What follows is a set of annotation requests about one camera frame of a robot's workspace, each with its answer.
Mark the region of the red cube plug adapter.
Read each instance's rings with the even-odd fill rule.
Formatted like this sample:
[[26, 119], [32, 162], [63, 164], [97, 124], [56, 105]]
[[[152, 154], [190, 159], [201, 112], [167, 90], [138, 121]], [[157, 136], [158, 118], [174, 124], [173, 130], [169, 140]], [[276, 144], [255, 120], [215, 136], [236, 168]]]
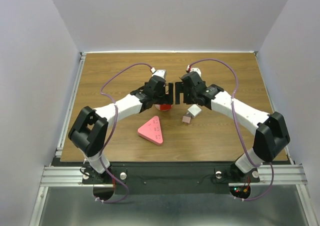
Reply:
[[172, 107], [173, 107], [172, 104], [161, 104], [159, 106], [159, 110], [162, 112], [166, 112], [166, 111], [169, 111]]

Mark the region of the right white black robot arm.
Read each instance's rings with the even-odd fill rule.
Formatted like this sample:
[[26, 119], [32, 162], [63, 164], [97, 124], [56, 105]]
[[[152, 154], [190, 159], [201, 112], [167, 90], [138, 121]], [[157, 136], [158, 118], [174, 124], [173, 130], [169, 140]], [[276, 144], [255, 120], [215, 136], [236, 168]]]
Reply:
[[243, 126], [254, 136], [252, 148], [245, 149], [230, 166], [229, 175], [233, 181], [242, 181], [262, 163], [271, 163], [291, 141], [281, 113], [257, 110], [216, 84], [207, 86], [195, 71], [183, 75], [174, 87], [176, 104], [183, 102], [221, 113], [233, 119], [236, 127]]

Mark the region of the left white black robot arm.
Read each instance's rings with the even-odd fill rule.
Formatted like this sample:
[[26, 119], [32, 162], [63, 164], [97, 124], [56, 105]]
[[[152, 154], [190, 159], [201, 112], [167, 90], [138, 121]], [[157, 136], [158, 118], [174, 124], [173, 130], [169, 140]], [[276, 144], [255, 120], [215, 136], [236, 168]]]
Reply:
[[84, 154], [100, 183], [111, 182], [110, 162], [103, 155], [107, 131], [110, 137], [118, 121], [140, 114], [153, 105], [172, 105], [174, 84], [158, 75], [153, 75], [143, 86], [131, 91], [124, 98], [100, 107], [85, 106], [79, 112], [68, 132], [69, 140]]

